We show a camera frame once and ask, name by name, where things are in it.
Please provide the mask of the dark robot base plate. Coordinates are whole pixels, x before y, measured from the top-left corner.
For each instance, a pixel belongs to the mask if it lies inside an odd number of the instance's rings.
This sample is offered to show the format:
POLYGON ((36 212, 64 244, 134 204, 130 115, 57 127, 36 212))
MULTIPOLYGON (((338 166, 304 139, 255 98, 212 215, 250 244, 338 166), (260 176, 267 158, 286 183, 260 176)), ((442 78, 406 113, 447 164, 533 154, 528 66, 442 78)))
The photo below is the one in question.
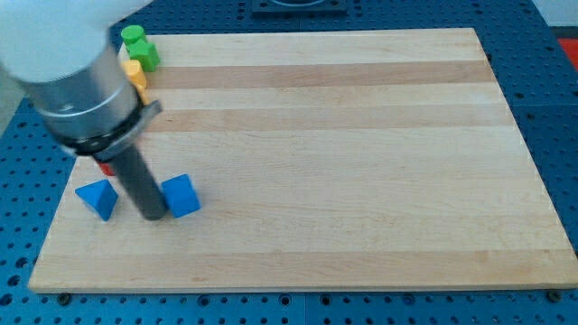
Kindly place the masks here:
POLYGON ((348 0, 250 0, 253 15, 345 14, 348 0))

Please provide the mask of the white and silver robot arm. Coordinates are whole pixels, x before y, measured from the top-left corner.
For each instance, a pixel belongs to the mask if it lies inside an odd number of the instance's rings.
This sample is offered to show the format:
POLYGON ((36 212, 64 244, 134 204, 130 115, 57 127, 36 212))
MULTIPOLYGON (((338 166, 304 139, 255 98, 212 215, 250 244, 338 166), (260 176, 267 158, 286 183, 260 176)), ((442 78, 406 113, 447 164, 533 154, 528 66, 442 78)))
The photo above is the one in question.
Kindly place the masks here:
POLYGON ((145 103, 109 39, 148 3, 3 1, 1 66, 64 148, 109 164, 141 216, 157 220, 168 208, 135 141, 162 107, 145 103))

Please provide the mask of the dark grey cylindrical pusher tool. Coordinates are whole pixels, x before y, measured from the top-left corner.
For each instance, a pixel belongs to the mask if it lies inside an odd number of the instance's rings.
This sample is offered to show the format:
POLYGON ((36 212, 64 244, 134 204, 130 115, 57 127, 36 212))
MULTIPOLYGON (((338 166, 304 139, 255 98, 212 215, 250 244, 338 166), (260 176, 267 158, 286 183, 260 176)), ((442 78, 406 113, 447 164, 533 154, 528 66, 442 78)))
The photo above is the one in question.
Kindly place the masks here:
POLYGON ((168 213, 163 193, 134 144, 117 154, 109 165, 144 219, 155 221, 168 213))

